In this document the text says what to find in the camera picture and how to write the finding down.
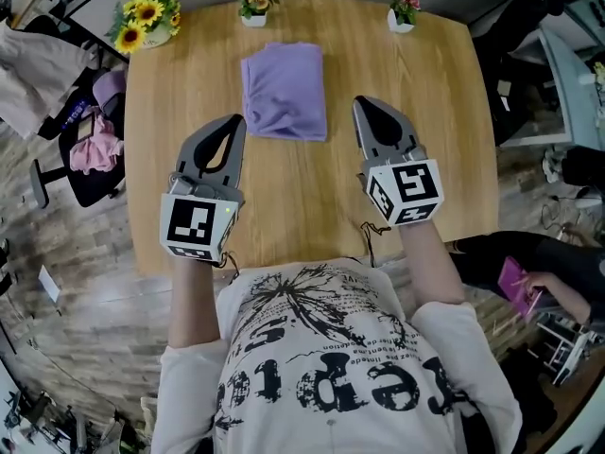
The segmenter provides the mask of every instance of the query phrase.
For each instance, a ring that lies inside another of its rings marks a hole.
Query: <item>pink cloth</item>
[[[74,171],[88,175],[92,169],[110,171],[124,151],[124,141],[115,137],[113,123],[98,114],[93,135],[74,145],[69,151],[69,163]]]

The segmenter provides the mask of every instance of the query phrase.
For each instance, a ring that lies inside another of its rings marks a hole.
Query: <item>wire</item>
[[[223,269],[227,265],[227,259],[229,259],[231,261],[231,263],[233,264],[233,268],[235,269],[235,274],[233,275],[233,277],[231,279],[231,282],[233,282],[235,279],[237,279],[239,277],[239,268],[237,267],[237,263],[235,262],[235,259],[233,258],[231,252],[223,253],[220,258],[220,264],[218,264],[218,266],[216,266],[216,267],[218,269]]]
[[[366,237],[366,243],[368,244],[368,252],[370,253],[370,265],[375,268],[376,264],[374,261],[374,250],[372,248],[372,232],[381,236],[383,233],[388,232],[390,227],[376,227],[373,223],[363,222],[359,227]]]
[[[101,395],[99,392],[91,389],[88,385],[86,385],[84,382],[82,382],[81,380],[78,380],[77,378],[75,378],[73,375],[71,375],[69,372],[67,372],[64,368],[62,368],[54,359],[52,359],[49,355],[47,355],[45,352],[43,352],[39,347],[34,348],[34,350],[36,350],[38,353],[40,353],[43,357],[45,357],[48,361],[50,361],[55,368],[57,368],[57,370],[59,370],[60,372],[62,372],[64,375],[68,376],[69,378],[71,378],[73,381],[75,381],[77,384],[81,385],[82,387],[84,387],[86,390],[88,390],[91,393],[94,393],[98,398],[101,398],[103,400],[105,400],[105,402],[107,402],[108,404],[110,404],[113,407],[113,410],[118,411],[117,406],[106,396]]]
[[[471,22],[469,22],[467,24],[467,27],[470,28],[471,25],[475,24],[476,22],[478,22],[479,20],[481,20],[483,17],[485,17],[486,15],[489,15],[490,13],[492,13],[494,10],[499,9],[500,7],[502,7],[503,5],[506,5],[510,0],[503,0],[502,2],[500,2],[498,5],[493,6],[491,9],[484,11],[483,13],[481,13],[481,15],[479,15],[478,17],[476,17],[475,19],[473,19]]]
[[[546,224],[546,219],[545,219],[545,211],[548,212],[548,220],[550,221],[549,224]],[[552,227],[559,227],[559,231],[560,232],[563,228],[562,225],[560,225],[558,222],[556,222],[555,220],[557,220],[557,218],[559,218],[559,215],[561,214],[561,206],[559,205],[559,208],[557,210],[557,212],[553,212],[553,209],[550,205],[548,205],[547,203],[545,203],[542,206],[542,210],[540,211],[540,223],[541,225],[544,227],[544,229],[550,230]]]

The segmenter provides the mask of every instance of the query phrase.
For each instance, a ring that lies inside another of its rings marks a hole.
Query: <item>forearm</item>
[[[564,224],[563,231],[570,236],[576,237],[584,247],[601,247],[596,240],[572,225]]]
[[[212,266],[176,258],[168,344],[184,348],[219,338]]]
[[[457,305],[464,302],[458,271],[445,250],[432,220],[399,227],[418,306],[438,301]]]
[[[548,292],[553,295],[561,307],[580,324],[586,324],[590,319],[590,304],[575,289],[567,286],[556,275],[551,274],[545,284]]]

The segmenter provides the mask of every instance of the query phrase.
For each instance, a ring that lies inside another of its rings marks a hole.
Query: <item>sunflower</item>
[[[140,24],[128,22],[120,29],[120,33],[115,39],[115,48],[122,54],[129,54],[138,50],[145,36],[145,29]]]
[[[181,23],[181,14],[180,13],[177,12],[174,15],[172,15],[172,17],[170,17],[170,24],[172,26],[177,26],[180,23]]]
[[[145,0],[134,11],[136,21],[142,26],[150,26],[160,18],[164,11],[164,4],[157,0]]]
[[[122,10],[124,11],[125,15],[129,15],[130,13],[134,12],[134,10],[143,2],[145,2],[145,0],[130,0],[124,4]]]

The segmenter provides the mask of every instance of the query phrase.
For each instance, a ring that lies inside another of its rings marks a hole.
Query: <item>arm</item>
[[[432,221],[399,228],[419,309],[413,326],[439,355],[457,391],[464,391],[483,414],[496,452],[512,452],[521,428],[521,411],[493,357],[452,259]]]
[[[212,266],[175,258],[168,344],[184,348],[219,338]]]
[[[175,259],[152,454],[195,451],[210,434],[229,344],[220,339],[212,267]]]
[[[544,287],[579,324],[586,324],[590,319],[591,307],[588,301],[575,289],[567,286],[559,277],[550,272],[530,272],[521,283],[531,291]]]
[[[431,301],[459,305],[464,302],[460,276],[432,220],[399,227],[417,306]]]
[[[577,238],[584,247],[602,247],[596,240],[586,235],[569,222],[564,223],[562,230],[569,236]]]

